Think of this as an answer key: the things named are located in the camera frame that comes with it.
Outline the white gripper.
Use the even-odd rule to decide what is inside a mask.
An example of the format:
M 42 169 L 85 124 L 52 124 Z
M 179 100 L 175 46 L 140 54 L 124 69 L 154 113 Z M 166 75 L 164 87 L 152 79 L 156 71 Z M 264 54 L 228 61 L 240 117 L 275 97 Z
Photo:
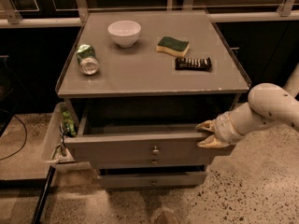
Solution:
M 206 120 L 195 126 L 197 132 L 208 131 L 214 133 L 203 141 L 197 143 L 201 148 L 225 148 L 229 144 L 236 144 L 244 138 L 234 126 L 235 114 L 227 111 L 215 118 Z

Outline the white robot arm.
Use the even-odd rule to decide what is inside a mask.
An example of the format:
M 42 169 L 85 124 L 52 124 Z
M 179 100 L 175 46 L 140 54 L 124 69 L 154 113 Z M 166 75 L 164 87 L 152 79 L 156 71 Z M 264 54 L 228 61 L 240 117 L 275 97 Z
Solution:
M 283 87 L 272 83 L 254 86 L 248 101 L 232 111 L 218 115 L 213 120 L 198 124 L 197 131 L 212 132 L 197 146 L 223 148 L 235 145 L 247 134 L 265 130 L 278 123 L 286 124 L 299 132 L 299 64 L 296 65 Z

